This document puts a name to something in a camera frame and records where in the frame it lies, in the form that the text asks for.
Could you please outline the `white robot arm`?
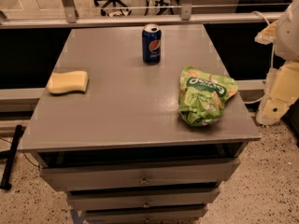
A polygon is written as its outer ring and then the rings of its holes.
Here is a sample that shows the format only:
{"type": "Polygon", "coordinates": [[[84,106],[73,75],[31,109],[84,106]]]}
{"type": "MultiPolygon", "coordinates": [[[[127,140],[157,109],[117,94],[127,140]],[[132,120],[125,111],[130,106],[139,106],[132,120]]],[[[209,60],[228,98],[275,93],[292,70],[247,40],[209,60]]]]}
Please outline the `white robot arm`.
{"type": "Polygon", "coordinates": [[[299,0],[293,0],[277,21],[261,30],[255,41],[273,44],[274,54],[285,63],[271,67],[256,120],[262,125],[277,123],[299,99],[299,0]]]}

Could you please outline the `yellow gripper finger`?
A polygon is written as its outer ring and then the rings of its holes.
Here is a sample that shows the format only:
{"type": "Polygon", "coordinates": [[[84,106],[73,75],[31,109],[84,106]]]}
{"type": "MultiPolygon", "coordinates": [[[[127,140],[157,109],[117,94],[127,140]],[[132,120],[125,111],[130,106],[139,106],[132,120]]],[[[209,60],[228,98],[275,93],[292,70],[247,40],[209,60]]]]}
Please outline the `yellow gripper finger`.
{"type": "Polygon", "coordinates": [[[277,24],[278,21],[273,21],[272,23],[270,23],[255,36],[254,41],[263,45],[273,43],[276,37],[277,24]]]}
{"type": "Polygon", "coordinates": [[[265,81],[264,96],[256,120],[262,125],[277,123],[299,99],[299,62],[285,62],[271,68],[265,81]]]}

